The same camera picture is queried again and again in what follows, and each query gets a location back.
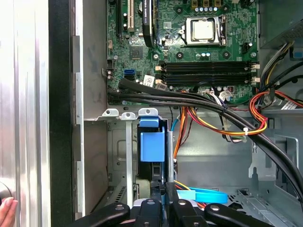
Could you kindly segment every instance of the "cpu socket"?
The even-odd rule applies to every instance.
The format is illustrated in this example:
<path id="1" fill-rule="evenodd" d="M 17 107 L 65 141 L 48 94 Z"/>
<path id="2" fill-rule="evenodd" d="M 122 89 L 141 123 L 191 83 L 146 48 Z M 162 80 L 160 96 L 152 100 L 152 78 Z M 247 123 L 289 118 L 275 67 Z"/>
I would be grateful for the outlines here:
<path id="1" fill-rule="evenodd" d="M 190 17 L 179 30 L 186 46 L 226 46 L 226 17 Z"/>

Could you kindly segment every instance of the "black ram slot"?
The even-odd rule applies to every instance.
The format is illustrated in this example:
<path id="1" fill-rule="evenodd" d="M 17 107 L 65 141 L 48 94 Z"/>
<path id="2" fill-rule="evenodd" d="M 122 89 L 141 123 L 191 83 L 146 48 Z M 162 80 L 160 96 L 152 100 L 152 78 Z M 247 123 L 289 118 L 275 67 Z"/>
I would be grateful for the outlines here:
<path id="1" fill-rule="evenodd" d="M 215 85 L 229 85 L 229 84 L 246 84 L 250 80 L 251 74 L 163 74 L 162 80 L 167 83 L 168 86 L 194 86 L 201 81 L 211 82 Z"/>
<path id="2" fill-rule="evenodd" d="M 117 0 L 116 4 L 116 32 L 118 40 L 122 40 L 122 0 Z"/>
<path id="3" fill-rule="evenodd" d="M 163 63 L 161 66 L 166 73 L 188 72 L 250 72 L 251 62 L 248 61 L 222 61 L 222 62 L 189 62 L 189 63 Z"/>

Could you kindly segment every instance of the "blue plastic latch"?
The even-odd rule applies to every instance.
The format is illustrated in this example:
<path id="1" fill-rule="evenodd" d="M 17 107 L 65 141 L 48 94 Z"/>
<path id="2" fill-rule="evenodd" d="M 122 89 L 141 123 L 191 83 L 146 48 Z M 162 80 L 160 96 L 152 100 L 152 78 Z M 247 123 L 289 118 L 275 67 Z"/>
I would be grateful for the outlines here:
<path id="1" fill-rule="evenodd" d="M 162 132 L 141 132 L 141 161 L 164 162 L 165 129 Z"/>
<path id="2" fill-rule="evenodd" d="M 159 118 L 158 117 L 141 117 L 140 127 L 150 127 L 158 128 L 159 127 Z"/>
<path id="3" fill-rule="evenodd" d="M 227 203 L 228 195 L 223 192 L 218 192 L 209 189 L 190 188 L 196 191 L 196 202 L 206 203 Z"/>

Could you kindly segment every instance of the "sata port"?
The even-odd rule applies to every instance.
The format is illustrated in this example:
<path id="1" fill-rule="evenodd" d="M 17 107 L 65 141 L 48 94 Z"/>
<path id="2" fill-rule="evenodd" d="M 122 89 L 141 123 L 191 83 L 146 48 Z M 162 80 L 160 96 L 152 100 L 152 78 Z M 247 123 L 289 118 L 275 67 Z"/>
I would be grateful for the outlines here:
<path id="1" fill-rule="evenodd" d="M 124 70 L 124 75 L 135 75 L 136 70 Z"/>
<path id="2" fill-rule="evenodd" d="M 124 78 L 130 81 L 134 81 L 134 75 L 124 75 Z"/>

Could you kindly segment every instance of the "yellow wire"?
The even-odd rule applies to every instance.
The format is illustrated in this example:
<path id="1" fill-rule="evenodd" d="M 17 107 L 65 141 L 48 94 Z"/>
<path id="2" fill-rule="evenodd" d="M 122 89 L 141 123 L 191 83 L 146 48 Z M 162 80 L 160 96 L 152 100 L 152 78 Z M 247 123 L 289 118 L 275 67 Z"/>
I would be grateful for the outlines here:
<path id="1" fill-rule="evenodd" d="M 174 182 L 177 183 L 177 184 L 180 184 L 182 187 L 186 188 L 187 190 L 190 190 L 189 187 L 187 187 L 186 185 L 180 183 L 179 181 L 174 181 Z"/>
<path id="2" fill-rule="evenodd" d="M 226 133 L 224 130 L 219 130 L 219 129 L 217 129 L 216 127 L 214 127 L 213 125 L 211 125 L 211 124 L 205 122 L 204 120 L 202 120 L 200 117 L 198 117 L 198 116 L 196 115 L 196 113 L 195 113 L 194 111 L 193 111 L 193 114 L 194 114 L 194 115 L 195 115 L 203 124 L 206 124 L 207 126 L 213 128 L 213 129 L 216 129 L 216 130 L 218 130 L 219 132 Z M 259 129 L 259 130 L 250 131 L 250 132 L 248 132 L 248 134 L 251 135 L 251 134 L 261 133 L 261 132 L 263 132 L 266 128 L 267 128 L 267 122 L 265 122 L 264 128 Z M 235 131 L 235 132 L 228 132 L 228 134 L 245 136 L 245 132 L 243 132 L 243 131 L 242 131 L 242 132 L 241 132 L 241 131 L 239 131 L 239 132 L 237 132 L 237 131 Z"/>
<path id="3" fill-rule="evenodd" d="M 294 41 L 291 42 L 291 43 L 287 46 L 287 48 L 285 49 L 285 51 L 284 51 L 283 53 L 286 53 L 286 52 L 289 50 L 289 48 L 290 48 L 293 44 L 294 44 Z M 276 63 L 274 64 L 274 66 L 271 68 L 271 70 L 270 70 L 270 72 L 269 72 L 269 74 L 268 74 L 268 77 L 267 77 L 267 79 L 266 79 L 266 85 L 269 84 L 269 78 L 270 78 L 270 76 L 271 76 L 272 72 L 274 71 L 274 69 L 275 69 L 275 67 L 276 67 L 277 64 L 278 64 L 278 62 L 276 62 Z"/>

